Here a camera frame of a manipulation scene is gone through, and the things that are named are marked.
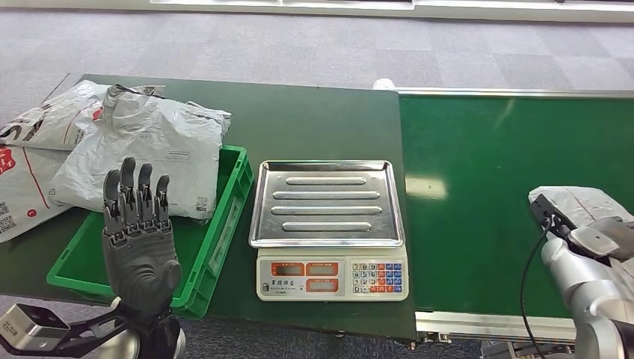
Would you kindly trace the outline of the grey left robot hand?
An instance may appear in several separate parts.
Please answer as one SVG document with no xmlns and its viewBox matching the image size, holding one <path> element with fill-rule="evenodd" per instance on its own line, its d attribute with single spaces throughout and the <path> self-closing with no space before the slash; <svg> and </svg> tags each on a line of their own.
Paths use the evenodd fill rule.
<svg viewBox="0 0 634 359">
<path fill-rule="evenodd" d="M 126 157 L 103 184 L 102 249 L 108 282 L 127 307 L 156 315 L 169 308 L 182 277 L 169 218 L 167 187 L 160 176 L 151 188 L 153 167 Z"/>
</svg>

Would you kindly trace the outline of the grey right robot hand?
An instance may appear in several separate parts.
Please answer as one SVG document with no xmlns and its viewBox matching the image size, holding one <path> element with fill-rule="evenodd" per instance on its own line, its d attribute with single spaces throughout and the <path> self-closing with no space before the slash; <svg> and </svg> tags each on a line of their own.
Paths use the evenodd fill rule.
<svg viewBox="0 0 634 359">
<path fill-rule="evenodd" d="M 633 222 L 620 217 L 601 218 L 590 227 L 600 233 L 599 253 L 619 260 L 633 257 Z"/>
</svg>

